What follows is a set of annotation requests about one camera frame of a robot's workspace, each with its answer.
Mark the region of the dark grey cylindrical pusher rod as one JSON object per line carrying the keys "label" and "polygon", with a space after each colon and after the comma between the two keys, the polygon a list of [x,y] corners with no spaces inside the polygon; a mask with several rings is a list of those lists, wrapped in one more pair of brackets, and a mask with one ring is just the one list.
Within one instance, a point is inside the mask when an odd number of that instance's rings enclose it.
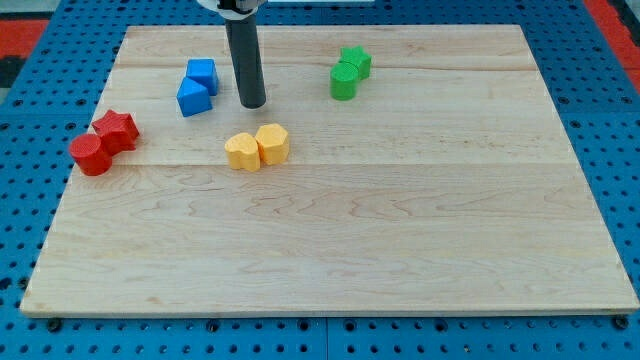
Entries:
{"label": "dark grey cylindrical pusher rod", "polygon": [[256,19],[226,20],[225,28],[240,103],[260,108],[266,103],[266,90]]}

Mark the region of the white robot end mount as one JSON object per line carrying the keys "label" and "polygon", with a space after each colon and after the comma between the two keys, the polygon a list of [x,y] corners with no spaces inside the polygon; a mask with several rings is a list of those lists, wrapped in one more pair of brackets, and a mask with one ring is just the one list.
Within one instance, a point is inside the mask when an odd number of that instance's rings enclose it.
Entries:
{"label": "white robot end mount", "polygon": [[202,7],[225,20],[243,20],[254,15],[266,0],[196,0]]}

